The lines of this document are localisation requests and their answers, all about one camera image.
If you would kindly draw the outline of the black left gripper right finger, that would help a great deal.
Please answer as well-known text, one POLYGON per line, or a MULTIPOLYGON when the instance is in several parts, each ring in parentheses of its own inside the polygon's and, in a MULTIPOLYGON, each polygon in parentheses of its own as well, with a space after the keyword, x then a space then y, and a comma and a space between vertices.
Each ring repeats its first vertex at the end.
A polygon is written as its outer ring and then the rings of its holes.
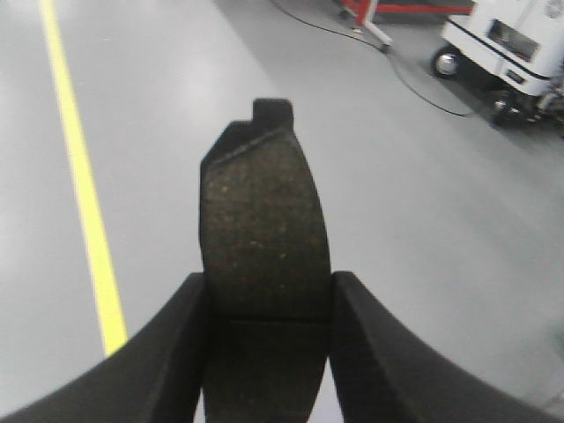
POLYGON ((349 271, 333 273, 330 367, 346 422, 555 422, 447 359, 349 271))

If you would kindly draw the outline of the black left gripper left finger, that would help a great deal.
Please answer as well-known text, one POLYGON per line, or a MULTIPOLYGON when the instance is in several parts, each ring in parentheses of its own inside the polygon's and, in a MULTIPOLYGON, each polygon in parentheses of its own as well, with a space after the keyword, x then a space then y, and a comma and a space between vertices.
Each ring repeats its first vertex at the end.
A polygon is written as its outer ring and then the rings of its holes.
POLYGON ((208 329, 204 276, 192 273, 117 352, 5 422, 191 422, 208 329))

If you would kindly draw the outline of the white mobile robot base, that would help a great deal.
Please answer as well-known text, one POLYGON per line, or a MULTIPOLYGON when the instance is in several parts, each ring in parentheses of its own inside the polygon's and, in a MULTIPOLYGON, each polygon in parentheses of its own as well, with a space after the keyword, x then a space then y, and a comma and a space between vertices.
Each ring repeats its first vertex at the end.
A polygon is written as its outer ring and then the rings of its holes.
POLYGON ((492 124, 563 116, 561 1, 475 1, 469 14, 448 17, 442 38, 433 74, 498 92, 492 124))

